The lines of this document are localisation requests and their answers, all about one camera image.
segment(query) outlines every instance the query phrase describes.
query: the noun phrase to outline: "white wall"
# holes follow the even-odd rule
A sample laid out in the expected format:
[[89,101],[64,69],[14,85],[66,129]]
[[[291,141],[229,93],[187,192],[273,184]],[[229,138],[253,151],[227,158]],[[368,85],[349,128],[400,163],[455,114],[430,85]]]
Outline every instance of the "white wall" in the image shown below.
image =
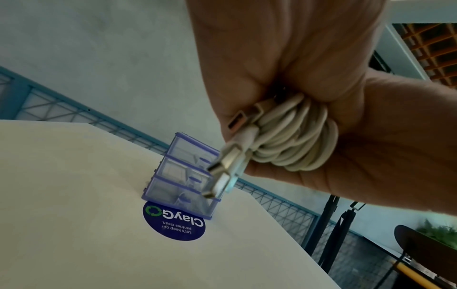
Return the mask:
[[[215,148],[223,145],[184,2],[0,0],[0,7],[1,66],[164,142],[183,131]],[[315,212],[328,198],[246,179]],[[342,200],[334,219],[350,203]],[[370,206],[353,229],[395,248],[393,227],[415,227],[424,216]]]

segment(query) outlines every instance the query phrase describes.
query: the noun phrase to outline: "green recycling logo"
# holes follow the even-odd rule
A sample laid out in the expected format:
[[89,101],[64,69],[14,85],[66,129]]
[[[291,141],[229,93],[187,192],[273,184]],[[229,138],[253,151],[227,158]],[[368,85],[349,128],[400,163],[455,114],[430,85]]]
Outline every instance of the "green recycling logo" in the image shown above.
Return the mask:
[[[152,213],[151,209],[155,209],[157,212],[156,213]],[[162,215],[162,210],[159,207],[156,207],[156,206],[147,206],[145,208],[145,211],[151,217],[158,217],[158,216]]]

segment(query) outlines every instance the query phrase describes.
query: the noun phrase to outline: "usb cable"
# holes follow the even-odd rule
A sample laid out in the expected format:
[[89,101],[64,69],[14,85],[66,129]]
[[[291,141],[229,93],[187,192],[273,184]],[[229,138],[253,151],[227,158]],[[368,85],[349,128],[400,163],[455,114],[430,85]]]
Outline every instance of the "usb cable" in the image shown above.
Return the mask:
[[251,159],[289,171],[322,166],[338,140],[338,127],[327,117],[325,104],[303,93],[287,92],[284,99],[268,99],[239,111],[228,125],[233,138],[208,167],[213,176],[202,195],[220,198],[229,192]]

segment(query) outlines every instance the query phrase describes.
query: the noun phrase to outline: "round blue sticker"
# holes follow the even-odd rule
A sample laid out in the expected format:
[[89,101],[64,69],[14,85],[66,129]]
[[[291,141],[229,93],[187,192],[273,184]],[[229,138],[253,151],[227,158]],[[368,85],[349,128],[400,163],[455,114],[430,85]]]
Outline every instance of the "round blue sticker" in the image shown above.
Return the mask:
[[196,240],[206,229],[202,218],[153,202],[144,204],[143,216],[155,231],[179,241]]

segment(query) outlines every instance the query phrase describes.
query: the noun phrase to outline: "tabletop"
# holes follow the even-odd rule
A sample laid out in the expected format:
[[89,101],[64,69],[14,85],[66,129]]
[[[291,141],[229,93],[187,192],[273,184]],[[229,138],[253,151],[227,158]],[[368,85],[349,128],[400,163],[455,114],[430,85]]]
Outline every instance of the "tabletop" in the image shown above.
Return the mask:
[[161,156],[88,124],[0,121],[0,287],[338,288],[238,189],[197,240],[148,225]]

